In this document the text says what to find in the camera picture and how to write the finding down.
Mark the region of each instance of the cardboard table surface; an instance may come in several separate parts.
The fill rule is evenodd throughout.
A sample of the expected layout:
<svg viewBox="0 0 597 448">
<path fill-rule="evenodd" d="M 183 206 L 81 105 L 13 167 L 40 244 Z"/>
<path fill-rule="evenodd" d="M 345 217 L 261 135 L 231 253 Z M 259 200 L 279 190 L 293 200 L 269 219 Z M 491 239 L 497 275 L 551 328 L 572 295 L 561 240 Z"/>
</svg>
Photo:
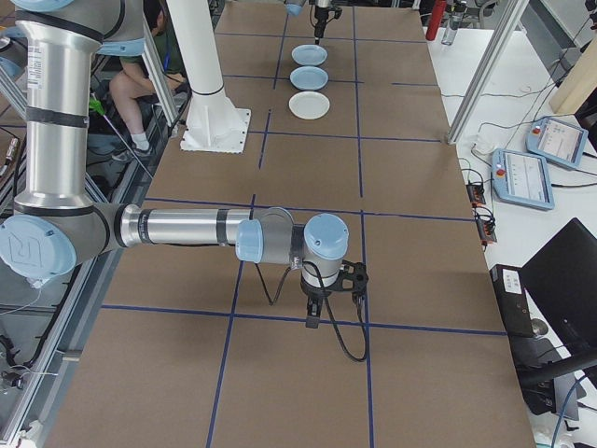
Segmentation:
<svg viewBox="0 0 597 448">
<path fill-rule="evenodd" d="M 47 446 L 534 446 L 418 14 L 344 8 L 313 121 L 287 106 L 307 7 L 228 3 L 215 33 L 227 95 L 252 109 L 246 147 L 171 140 L 146 207 L 342 217 L 346 258 L 368 265 L 369 360 L 345 357 L 327 320 L 305 328 L 297 273 L 270 307 L 231 248 L 136 247 Z M 270 289 L 283 270 L 263 267 Z M 360 355 L 350 296 L 330 302 Z"/>
</svg>

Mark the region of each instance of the monitor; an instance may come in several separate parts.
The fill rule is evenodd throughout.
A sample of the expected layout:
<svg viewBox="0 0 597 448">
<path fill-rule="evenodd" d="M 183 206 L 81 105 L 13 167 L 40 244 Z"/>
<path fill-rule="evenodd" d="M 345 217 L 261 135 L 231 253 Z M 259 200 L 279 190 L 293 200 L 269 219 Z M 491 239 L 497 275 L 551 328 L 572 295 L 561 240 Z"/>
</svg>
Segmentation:
<svg viewBox="0 0 597 448">
<path fill-rule="evenodd" d="M 573 218 L 522 268 L 521 281 L 571 354 L 597 348 L 597 238 Z M 595 372 L 595 368 L 585 372 Z M 597 386 L 597 379 L 591 381 Z"/>
</svg>

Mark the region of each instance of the white pillar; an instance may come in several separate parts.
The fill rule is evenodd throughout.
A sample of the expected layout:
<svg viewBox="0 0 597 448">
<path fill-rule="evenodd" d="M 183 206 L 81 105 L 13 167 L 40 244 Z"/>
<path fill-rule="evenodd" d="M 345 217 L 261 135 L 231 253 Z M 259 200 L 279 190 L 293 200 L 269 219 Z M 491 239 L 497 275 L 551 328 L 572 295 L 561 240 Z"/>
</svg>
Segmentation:
<svg viewBox="0 0 597 448">
<path fill-rule="evenodd" d="M 243 152 L 251 111 L 226 96 L 207 0 L 168 0 L 192 99 L 184 150 Z"/>
</svg>

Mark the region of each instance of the label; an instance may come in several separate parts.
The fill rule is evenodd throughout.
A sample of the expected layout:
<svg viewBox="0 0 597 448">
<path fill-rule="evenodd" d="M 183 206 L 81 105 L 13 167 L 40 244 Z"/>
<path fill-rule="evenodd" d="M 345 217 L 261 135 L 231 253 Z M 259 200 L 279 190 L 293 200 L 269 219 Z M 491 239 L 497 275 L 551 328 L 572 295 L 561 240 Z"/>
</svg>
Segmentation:
<svg viewBox="0 0 597 448">
<path fill-rule="evenodd" d="M 42 88 L 42 52 L 40 47 L 29 47 L 27 54 L 27 89 L 39 90 Z"/>
<path fill-rule="evenodd" d="M 509 269 L 504 269 L 502 273 L 504 275 L 504 289 L 506 290 L 506 292 L 511 292 L 513 294 L 522 294 L 519 273 L 517 273 L 516 271 L 510 271 Z"/>
</svg>

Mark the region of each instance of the seated person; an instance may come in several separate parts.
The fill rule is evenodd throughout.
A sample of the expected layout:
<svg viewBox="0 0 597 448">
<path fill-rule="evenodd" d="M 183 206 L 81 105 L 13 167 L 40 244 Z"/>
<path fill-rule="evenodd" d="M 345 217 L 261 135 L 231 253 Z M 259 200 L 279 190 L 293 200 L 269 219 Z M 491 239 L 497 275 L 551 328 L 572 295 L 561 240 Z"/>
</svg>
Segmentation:
<svg viewBox="0 0 597 448">
<path fill-rule="evenodd" d="M 144 13 L 162 62 L 166 81 L 170 89 L 174 90 L 185 81 L 183 76 L 185 69 L 165 1 L 144 0 Z M 156 89 L 147 77 L 141 56 L 122 57 L 120 62 L 122 71 L 110 81 L 110 94 L 117 111 L 131 133 L 135 152 L 141 156 L 148 155 L 150 153 L 149 142 L 143 128 L 141 109 L 136 98 L 153 95 Z M 114 159 L 129 161 L 130 156 L 125 151 L 114 156 Z"/>
</svg>

